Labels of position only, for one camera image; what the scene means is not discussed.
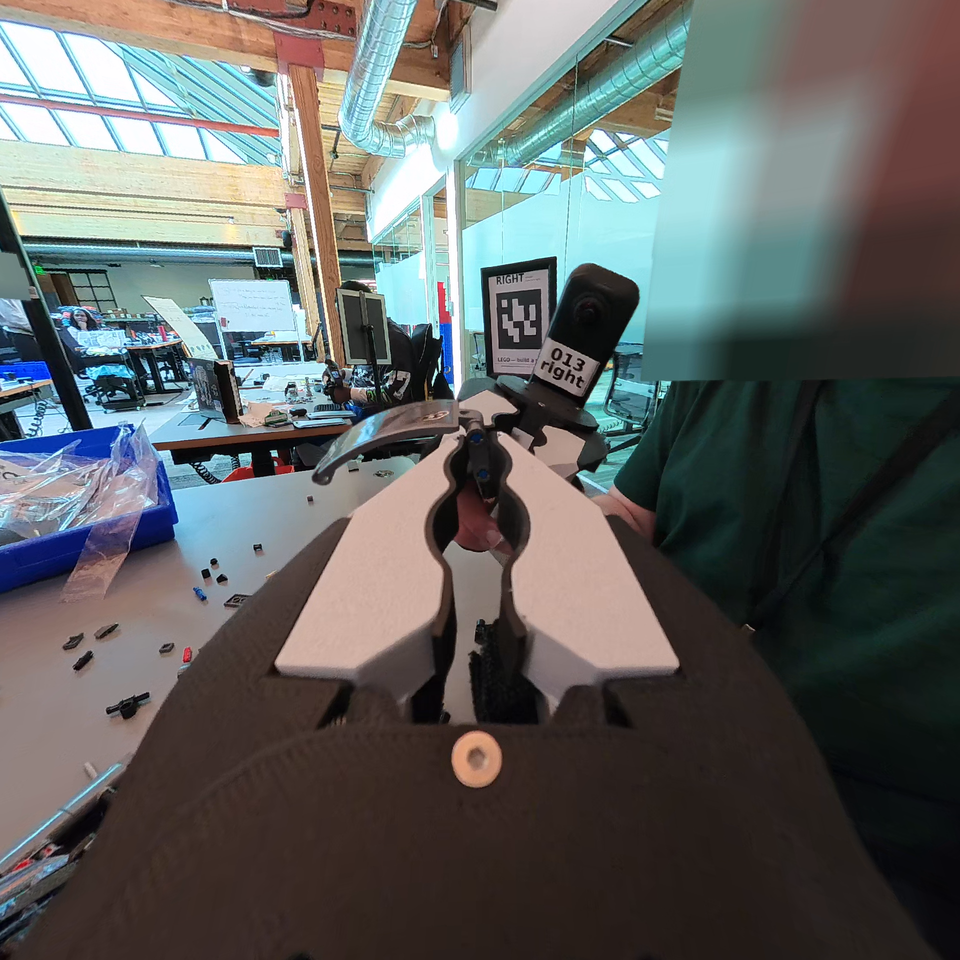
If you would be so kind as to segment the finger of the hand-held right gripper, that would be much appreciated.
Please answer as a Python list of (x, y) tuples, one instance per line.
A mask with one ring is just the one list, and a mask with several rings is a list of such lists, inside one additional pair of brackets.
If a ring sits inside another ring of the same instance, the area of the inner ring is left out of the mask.
[(510, 400), (493, 391), (481, 390), (458, 399), (458, 426), (466, 437), (511, 435), (520, 413)]
[(576, 486), (579, 482), (574, 478), (581, 471), (579, 461), (585, 447), (585, 438), (564, 428), (543, 426), (526, 449), (569, 485)]

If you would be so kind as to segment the black mesh office chair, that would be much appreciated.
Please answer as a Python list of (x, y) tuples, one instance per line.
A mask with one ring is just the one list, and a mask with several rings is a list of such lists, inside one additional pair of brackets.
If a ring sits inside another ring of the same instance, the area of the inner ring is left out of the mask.
[(659, 407), (662, 384), (642, 378), (643, 351), (642, 343), (621, 342), (610, 360), (611, 378), (603, 404), (606, 416), (616, 421), (607, 431), (610, 436), (642, 434)]

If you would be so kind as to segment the grey toy brick car model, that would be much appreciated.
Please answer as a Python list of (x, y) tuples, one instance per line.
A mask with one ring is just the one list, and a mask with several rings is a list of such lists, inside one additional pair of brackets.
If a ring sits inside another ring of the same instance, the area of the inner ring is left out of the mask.
[(2, 943), (28, 930), (72, 879), (102, 826), (104, 810), (95, 806), (75, 817), (61, 813), (2, 856)]

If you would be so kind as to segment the person's green shirt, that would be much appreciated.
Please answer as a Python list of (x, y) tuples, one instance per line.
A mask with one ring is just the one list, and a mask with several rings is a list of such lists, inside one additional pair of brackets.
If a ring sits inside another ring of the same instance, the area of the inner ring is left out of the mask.
[(748, 634), (958, 958), (958, 379), (675, 381), (612, 485)]

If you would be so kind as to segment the small dark cardboard box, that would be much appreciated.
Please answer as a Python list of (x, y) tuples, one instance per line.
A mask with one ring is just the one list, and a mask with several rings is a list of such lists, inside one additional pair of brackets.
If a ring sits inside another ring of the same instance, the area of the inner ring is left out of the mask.
[(188, 360), (190, 380), (197, 402), (197, 413), (210, 420), (238, 425), (243, 414), (231, 361), (191, 358)]

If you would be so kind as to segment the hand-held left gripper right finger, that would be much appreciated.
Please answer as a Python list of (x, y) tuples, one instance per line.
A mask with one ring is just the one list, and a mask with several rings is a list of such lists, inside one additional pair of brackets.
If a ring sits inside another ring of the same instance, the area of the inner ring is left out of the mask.
[(574, 688), (675, 675), (678, 654), (602, 510), (515, 439), (494, 437), (511, 549), (501, 624), (520, 674), (552, 710)]

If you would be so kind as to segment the silver spiral ventilation duct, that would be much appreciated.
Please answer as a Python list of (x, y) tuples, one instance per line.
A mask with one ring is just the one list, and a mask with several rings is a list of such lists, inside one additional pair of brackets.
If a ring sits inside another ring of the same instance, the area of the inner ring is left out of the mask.
[(431, 117), (409, 114), (390, 123), (376, 117), (416, 6), (416, 1), (369, 1), (361, 20), (338, 119), (346, 139), (372, 156), (403, 159), (436, 136)]
[(534, 162), (561, 143), (649, 90), (679, 69), (690, 32), (693, 2), (679, 2), (647, 20), (633, 45), (598, 74), (578, 81), (544, 114), (516, 134), (491, 140), (474, 151), (467, 164), (474, 167), (515, 167)]

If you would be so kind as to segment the wooden support column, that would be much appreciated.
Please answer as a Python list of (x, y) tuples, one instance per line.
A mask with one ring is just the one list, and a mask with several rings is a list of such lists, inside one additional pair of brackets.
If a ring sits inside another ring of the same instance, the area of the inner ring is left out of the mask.
[(288, 77), (294, 102), (294, 124), (318, 263), (329, 356), (342, 367), (346, 364), (338, 310), (338, 289), (342, 285), (342, 275), (331, 206), (318, 81), (312, 67), (296, 64), (289, 66)]

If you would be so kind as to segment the white poster board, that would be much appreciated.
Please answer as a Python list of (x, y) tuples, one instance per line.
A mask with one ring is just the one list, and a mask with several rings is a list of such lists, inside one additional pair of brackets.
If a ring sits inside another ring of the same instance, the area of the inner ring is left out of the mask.
[(174, 331), (187, 359), (216, 361), (219, 356), (204, 332), (189, 318), (174, 299), (163, 296), (142, 295), (142, 299), (162, 320), (165, 327)]

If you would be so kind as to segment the person's right forearm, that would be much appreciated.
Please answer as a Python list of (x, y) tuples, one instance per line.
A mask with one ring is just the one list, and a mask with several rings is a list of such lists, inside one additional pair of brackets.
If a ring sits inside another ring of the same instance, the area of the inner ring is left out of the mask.
[(630, 529), (651, 544), (657, 546), (657, 514), (635, 503), (624, 494), (616, 485), (611, 485), (607, 492), (594, 497), (593, 502), (609, 517), (618, 517)]

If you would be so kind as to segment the whiteboard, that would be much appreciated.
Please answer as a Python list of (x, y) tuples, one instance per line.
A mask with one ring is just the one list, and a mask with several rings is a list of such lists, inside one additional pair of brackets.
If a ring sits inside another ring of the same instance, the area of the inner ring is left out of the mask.
[(298, 332), (287, 280), (210, 279), (214, 319), (230, 332)]

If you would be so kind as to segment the wooden-edged office desk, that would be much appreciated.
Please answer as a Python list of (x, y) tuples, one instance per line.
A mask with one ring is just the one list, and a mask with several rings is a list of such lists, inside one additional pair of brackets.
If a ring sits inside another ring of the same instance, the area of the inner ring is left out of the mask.
[(175, 414), (150, 434), (158, 451), (171, 455), (176, 465), (206, 464), (213, 457), (262, 463), (258, 473), (272, 470), (271, 457), (294, 466), (295, 449), (338, 438), (354, 425), (352, 413), (332, 402), (320, 384), (305, 377), (267, 380), (264, 386), (240, 389), (243, 414), (228, 424), (197, 413)]

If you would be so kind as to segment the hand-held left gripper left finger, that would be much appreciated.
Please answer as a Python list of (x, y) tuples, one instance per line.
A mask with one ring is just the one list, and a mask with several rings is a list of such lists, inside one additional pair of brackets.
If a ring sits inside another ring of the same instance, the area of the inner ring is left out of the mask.
[(442, 706), (457, 617), (445, 551), (460, 523), (462, 433), (354, 510), (273, 666), (401, 706)]

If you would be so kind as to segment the person's right hand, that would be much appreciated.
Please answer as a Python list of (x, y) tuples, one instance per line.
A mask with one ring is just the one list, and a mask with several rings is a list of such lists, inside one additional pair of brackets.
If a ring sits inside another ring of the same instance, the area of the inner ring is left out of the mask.
[(496, 498), (484, 498), (474, 482), (463, 486), (457, 496), (459, 529), (455, 543), (474, 553), (496, 553), (510, 557), (513, 548), (503, 536), (494, 513)]

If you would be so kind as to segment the red plastic bin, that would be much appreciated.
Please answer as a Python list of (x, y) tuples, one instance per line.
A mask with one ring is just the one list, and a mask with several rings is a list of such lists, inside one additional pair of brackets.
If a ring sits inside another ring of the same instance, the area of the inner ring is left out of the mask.
[(271, 471), (267, 472), (258, 472), (257, 470), (257, 467), (265, 467), (266, 461), (254, 462), (251, 460), (250, 464), (241, 464), (239, 458), (234, 458), (231, 463), (233, 468), (222, 478), (222, 483), (239, 482), (259, 476), (292, 474), (296, 470), (294, 465), (283, 461), (279, 457), (270, 457)]

